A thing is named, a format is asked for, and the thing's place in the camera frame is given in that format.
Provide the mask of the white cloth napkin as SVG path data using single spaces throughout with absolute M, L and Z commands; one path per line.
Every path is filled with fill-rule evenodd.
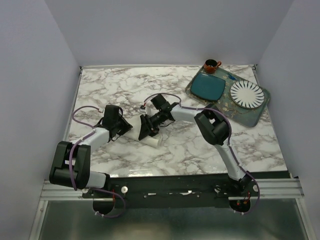
M 130 119 L 127 119 L 126 121 L 132 126 L 132 129 L 126 132 L 123 135 L 124 137 L 134 140 L 136 142 L 140 142 L 144 145 L 148 145 L 153 148 L 158 148 L 161 145 L 161 142 L 163 140 L 163 137 L 161 135 L 150 136 L 149 134 L 147 134 L 144 138 L 139 139 L 142 128 L 141 118 L 139 115 L 135 115 Z

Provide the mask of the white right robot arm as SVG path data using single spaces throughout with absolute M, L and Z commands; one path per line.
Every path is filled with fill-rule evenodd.
M 203 108 L 195 108 L 182 106 L 181 100 L 169 103 L 161 93 L 146 98 L 140 107 L 141 109 L 145 108 L 148 100 L 151 100 L 158 112 L 154 115 L 145 113 L 140 116 L 140 130 L 138 132 L 140 141 L 146 137 L 157 135 L 160 125 L 165 121 L 195 123 L 204 140 L 214 146 L 220 154 L 227 169 L 230 191 L 236 196 L 247 192 L 253 177 L 238 159 L 231 141 L 232 127 L 226 116 L 212 104 Z

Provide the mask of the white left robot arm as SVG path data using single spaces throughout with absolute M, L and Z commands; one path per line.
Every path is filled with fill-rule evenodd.
M 76 119 L 76 113 L 84 108 L 95 109 L 104 115 L 95 125 Z M 49 182 L 75 191 L 93 188 L 99 197 L 107 197 L 111 191 L 108 183 L 110 176 L 91 171 L 91 155 L 98 148 L 129 132 L 133 126 L 123 117 L 123 109 L 116 105 L 106 105 L 104 109 L 85 105 L 74 110 L 71 118 L 74 122 L 89 127 L 90 132 L 72 142 L 61 141 L 57 144 Z

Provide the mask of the teal square plate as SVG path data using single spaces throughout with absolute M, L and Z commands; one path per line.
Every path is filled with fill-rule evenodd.
M 190 91 L 201 99 L 217 101 L 221 98 L 225 86 L 225 80 L 213 75 L 200 73 L 193 80 Z

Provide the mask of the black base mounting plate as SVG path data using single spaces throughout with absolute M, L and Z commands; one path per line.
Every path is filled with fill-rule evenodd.
M 93 199 L 101 213 L 120 209 L 232 208 L 248 212 L 260 197 L 258 183 L 246 176 L 239 182 L 226 173 L 173 176 L 117 177 L 103 189 L 91 188 L 83 198 Z

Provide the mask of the brown ceramic cup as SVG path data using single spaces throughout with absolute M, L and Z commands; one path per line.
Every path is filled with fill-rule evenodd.
M 214 74 L 216 70 L 222 65 L 221 61 L 216 61 L 214 59 L 208 59 L 203 65 L 203 69 L 208 74 Z

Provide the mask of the green patterned tray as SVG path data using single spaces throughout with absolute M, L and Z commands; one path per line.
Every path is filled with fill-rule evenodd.
M 206 106 L 213 104 L 226 117 L 248 128 L 258 124 L 271 98 L 265 88 L 221 67 L 213 74 L 201 68 L 185 93 Z

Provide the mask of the white blue striped plate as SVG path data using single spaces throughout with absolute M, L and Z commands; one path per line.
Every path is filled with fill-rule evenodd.
M 248 80 L 235 81 L 230 87 L 231 99 L 245 109 L 256 109 L 265 101 L 263 90 Z

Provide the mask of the aluminium frame rail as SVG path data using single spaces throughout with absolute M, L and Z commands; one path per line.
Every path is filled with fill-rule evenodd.
M 282 179 L 258 179 L 261 199 L 299 199 L 304 197 L 304 192 L 297 178 Z M 84 196 L 85 190 L 73 190 L 72 188 L 59 186 L 45 181 L 41 194 L 41 201 L 108 201 L 112 198 L 97 198 L 91 193 L 88 197 Z

